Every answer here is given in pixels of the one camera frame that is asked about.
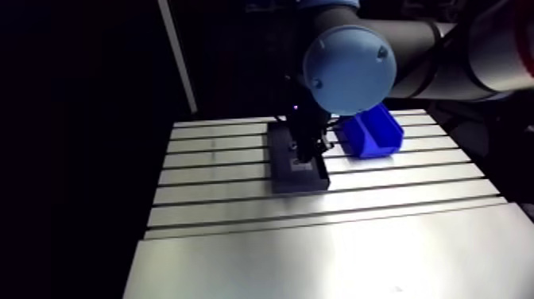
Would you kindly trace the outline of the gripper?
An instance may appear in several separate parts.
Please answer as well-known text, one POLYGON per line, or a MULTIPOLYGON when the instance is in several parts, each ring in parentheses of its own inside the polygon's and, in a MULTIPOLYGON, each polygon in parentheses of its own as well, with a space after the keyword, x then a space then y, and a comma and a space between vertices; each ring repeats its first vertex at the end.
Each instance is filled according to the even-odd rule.
POLYGON ((327 139, 327 125, 331 113, 326 112, 313 98, 299 77, 284 76, 288 96, 286 122, 299 162, 308 163, 333 147, 327 139))

